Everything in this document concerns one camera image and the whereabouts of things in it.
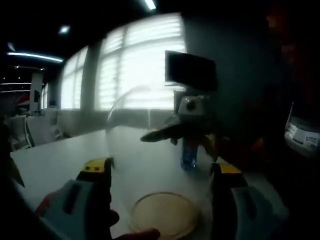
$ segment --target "gray wall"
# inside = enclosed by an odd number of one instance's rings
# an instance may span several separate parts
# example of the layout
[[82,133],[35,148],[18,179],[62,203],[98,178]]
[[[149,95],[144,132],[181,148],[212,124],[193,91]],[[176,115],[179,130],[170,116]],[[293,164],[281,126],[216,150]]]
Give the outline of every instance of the gray wall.
[[241,139],[248,131],[244,125],[245,102],[260,98],[266,86],[282,81],[266,21],[252,25],[199,16],[185,16],[183,20],[187,52],[216,63],[216,116],[226,133]]
[[[41,108],[41,93],[42,93],[42,82],[44,79],[44,74],[42,72],[34,72],[32,74],[32,82],[30,88],[30,98],[29,98],[29,109],[30,112],[33,113]],[[35,101],[36,91],[39,93],[38,101]]]
[[[101,44],[102,41],[99,41],[88,48],[82,73],[81,109],[59,112],[59,124],[63,125],[62,130],[71,136],[94,132],[106,127],[108,113],[94,110],[95,79]],[[49,85],[52,90],[51,99],[56,101],[58,108],[60,108],[61,101],[62,74],[63,69],[57,80]]]
[[60,103],[58,99],[58,83],[60,79],[60,74],[58,74],[58,77],[56,79],[53,79],[51,82],[49,82],[49,87],[48,87],[48,104],[52,101],[55,102],[57,107],[60,107]]

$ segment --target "red object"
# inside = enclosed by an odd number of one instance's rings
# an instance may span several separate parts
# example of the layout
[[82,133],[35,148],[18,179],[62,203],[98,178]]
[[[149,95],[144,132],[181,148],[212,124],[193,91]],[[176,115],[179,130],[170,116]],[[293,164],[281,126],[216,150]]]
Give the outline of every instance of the red object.
[[15,105],[29,105],[30,104],[30,95],[29,94],[23,94],[19,96],[15,101]]
[[49,193],[45,196],[39,206],[36,208],[35,213],[39,216],[43,216],[46,209],[50,207],[50,200],[53,199],[57,194],[57,191]]

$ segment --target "tabletop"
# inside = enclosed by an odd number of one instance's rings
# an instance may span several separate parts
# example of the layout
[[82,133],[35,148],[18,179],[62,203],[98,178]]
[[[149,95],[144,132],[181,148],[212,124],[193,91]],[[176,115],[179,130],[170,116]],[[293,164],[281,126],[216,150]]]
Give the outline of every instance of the tabletop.
[[[11,153],[25,188],[17,185],[18,190],[30,205],[36,209],[43,198],[59,188],[68,180],[76,179],[84,164],[91,159],[108,157],[107,135],[105,130],[56,141]],[[111,208],[120,215],[120,221],[111,228],[113,237],[129,233],[128,214],[123,207],[119,194],[120,183],[112,179]],[[190,239],[209,239],[211,231],[210,200],[202,206],[203,223]]]

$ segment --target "ceiling light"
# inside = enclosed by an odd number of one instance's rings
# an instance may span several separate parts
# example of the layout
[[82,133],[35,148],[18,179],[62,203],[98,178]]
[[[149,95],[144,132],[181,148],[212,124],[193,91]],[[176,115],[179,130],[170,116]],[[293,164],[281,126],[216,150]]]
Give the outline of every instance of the ceiling light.
[[31,82],[8,82],[8,83],[0,83],[0,85],[12,85],[12,84],[31,84]]
[[14,92],[30,92],[30,90],[11,90],[11,91],[0,91],[0,93],[14,93]]
[[38,55],[38,54],[26,53],[26,52],[8,52],[7,54],[11,55],[11,56],[22,56],[22,57],[45,59],[45,60],[50,60],[50,61],[54,61],[54,62],[58,62],[58,63],[63,62],[63,59],[58,58],[58,57],[43,56],[43,55]]
[[59,34],[67,34],[69,32],[70,26],[62,26],[60,27]]
[[156,9],[156,6],[155,6],[155,4],[154,4],[154,2],[152,0],[144,0],[144,1],[147,4],[149,10]]

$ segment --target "window blind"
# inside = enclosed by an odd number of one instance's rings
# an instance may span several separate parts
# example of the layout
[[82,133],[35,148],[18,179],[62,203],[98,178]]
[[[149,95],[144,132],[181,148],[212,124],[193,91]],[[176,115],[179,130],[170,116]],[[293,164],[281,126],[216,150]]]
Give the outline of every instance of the window blind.
[[48,107],[48,88],[49,84],[47,83],[41,91],[41,109],[46,109]]
[[[96,109],[109,110],[132,88],[165,82],[165,51],[186,51],[179,14],[155,16],[111,32],[101,48],[96,78]],[[173,109],[172,91],[133,92],[129,109]]]
[[95,109],[110,110],[117,99],[117,75],[124,28],[107,35],[101,46],[95,83]]
[[80,109],[83,70],[88,47],[72,56],[65,64],[61,84],[61,109]]

